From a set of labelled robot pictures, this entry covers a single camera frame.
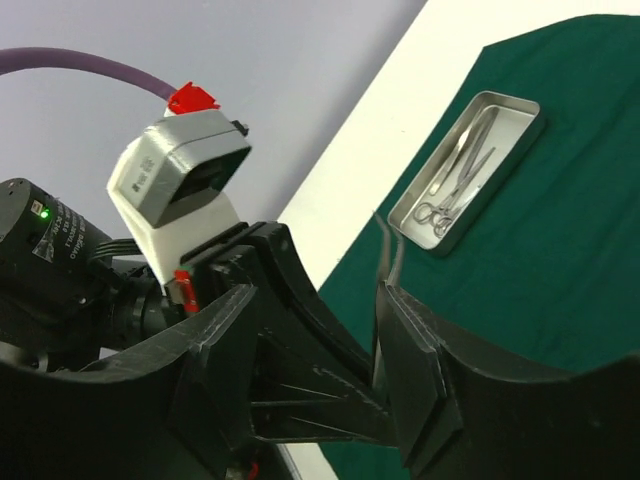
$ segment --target green drape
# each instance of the green drape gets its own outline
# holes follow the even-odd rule
[[[539,102],[547,127],[449,256],[407,243],[401,285],[443,318],[548,365],[584,371],[637,349],[640,17],[580,17],[485,48],[383,218],[482,90]],[[367,348],[380,246],[371,221],[320,291]],[[408,478],[390,449],[323,451],[341,480]]]

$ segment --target white wall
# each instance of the white wall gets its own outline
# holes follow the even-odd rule
[[[228,189],[241,217],[274,219],[424,2],[0,0],[0,48],[73,48],[175,86],[201,84],[252,128],[254,152]],[[161,102],[60,70],[7,75],[1,85],[1,179],[26,177],[107,233],[127,235],[104,186]]]

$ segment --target red clip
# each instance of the red clip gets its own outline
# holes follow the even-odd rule
[[[256,462],[253,462],[251,464],[251,471],[249,472],[249,475],[247,475],[247,480],[257,480],[258,473],[260,473],[260,467]]]
[[[180,286],[180,290],[182,291],[184,311],[188,313],[198,313],[200,311],[200,306],[198,305],[196,291],[193,288],[193,282],[191,281],[191,274],[186,270],[176,270],[175,278],[176,283]]]
[[[187,83],[169,97],[169,110],[176,115],[219,108],[216,99],[202,88],[194,86],[193,82]]]

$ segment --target surgical instrument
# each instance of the surgical instrument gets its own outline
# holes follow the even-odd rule
[[[496,118],[498,117],[499,111],[500,110],[498,109],[498,107],[488,107],[488,108],[485,108],[480,114],[480,118],[478,119],[478,122],[482,123],[482,128],[478,133],[477,140],[473,142],[473,146],[471,147],[469,156],[467,157],[464,164],[462,165],[462,168],[460,169],[460,173],[458,173],[459,182],[462,181],[462,179],[465,178],[467,175],[469,175],[469,171],[471,171],[471,167],[473,166],[476,159],[478,158],[478,154],[480,153],[480,150],[482,150],[482,146],[484,145],[484,142],[487,140],[489,131],[491,131],[491,128],[493,127],[493,124],[496,121]]]
[[[449,227],[453,225],[453,222],[456,221],[458,215],[460,215],[462,211],[467,208],[467,205],[471,203],[471,201],[475,198],[481,188],[482,185],[478,185],[469,195],[467,195],[467,198],[465,198],[465,200],[459,206],[451,211],[451,213],[440,217],[440,219],[433,226],[433,233],[435,233],[436,237],[444,237],[444,234],[447,233]]]
[[[450,209],[455,207],[456,202],[460,199],[466,188],[476,177],[480,169],[482,169],[482,167],[487,163],[487,160],[489,160],[495,150],[495,147],[491,147],[491,149],[478,161],[478,163],[473,166],[469,174],[458,181],[451,193],[449,193],[449,195],[440,202],[439,205],[434,205],[431,202],[420,203],[413,211],[413,219],[421,225],[428,223],[435,227],[443,217],[449,216],[448,214]]]
[[[446,182],[447,178],[451,174],[451,171],[455,168],[458,161],[465,153],[465,151],[469,148],[473,140],[476,138],[478,131],[482,129],[485,123],[491,123],[491,116],[486,118],[484,113],[489,109],[485,109],[481,111],[474,120],[471,121],[467,129],[462,132],[462,135],[458,138],[455,146],[451,154],[447,157],[444,164],[438,171],[436,178],[433,180],[431,186],[429,187],[429,195],[434,196],[440,191],[440,188]]]

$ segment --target black motor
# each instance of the black motor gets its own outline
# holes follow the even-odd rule
[[[0,183],[1,295],[44,325],[73,317],[105,289],[87,270],[109,236],[28,180]]]

